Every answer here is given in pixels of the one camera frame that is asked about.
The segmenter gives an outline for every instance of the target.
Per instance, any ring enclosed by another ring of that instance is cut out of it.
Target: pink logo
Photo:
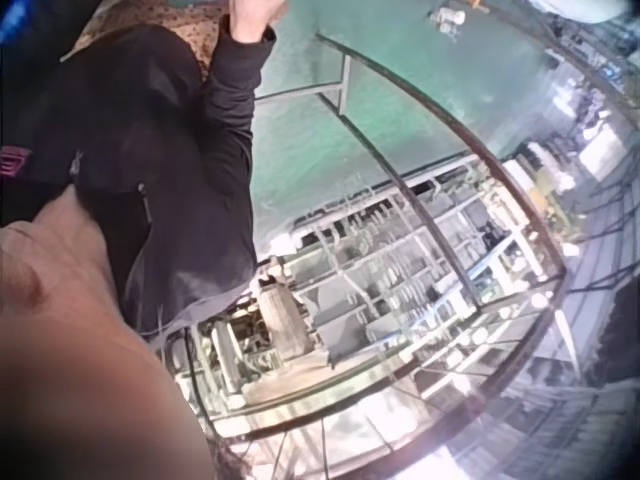
[[[21,147],[7,147],[0,149],[0,176],[15,177],[24,166],[31,150]]]

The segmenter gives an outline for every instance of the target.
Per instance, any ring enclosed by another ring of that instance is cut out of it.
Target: black jacket
[[[59,30],[77,37],[92,11],[53,8],[33,30],[41,40],[72,16]],[[73,41],[40,58],[33,30],[3,48],[2,224],[32,220],[74,182],[127,323],[150,339],[219,313],[255,271],[251,121],[275,34],[239,44],[225,17],[203,84],[190,47],[162,27],[115,32],[62,63],[51,54]]]

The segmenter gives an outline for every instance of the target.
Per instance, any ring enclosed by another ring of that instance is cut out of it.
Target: blue object
[[[8,44],[26,23],[31,0],[13,0],[0,21],[0,45]]]

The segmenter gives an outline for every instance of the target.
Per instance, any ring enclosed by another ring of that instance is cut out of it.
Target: green floor
[[[535,128],[551,104],[544,52],[479,13],[454,43],[425,20],[441,1],[291,0],[258,96],[336,81],[340,57],[317,31],[413,82],[468,125],[497,154]],[[431,115],[384,79],[352,70],[347,114],[401,172],[464,149]],[[262,250],[296,217],[383,174],[315,97],[256,112],[252,194]]]

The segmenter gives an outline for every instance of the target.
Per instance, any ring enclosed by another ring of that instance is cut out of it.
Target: hand
[[[229,0],[231,37],[241,43],[259,42],[285,3],[286,0]]]

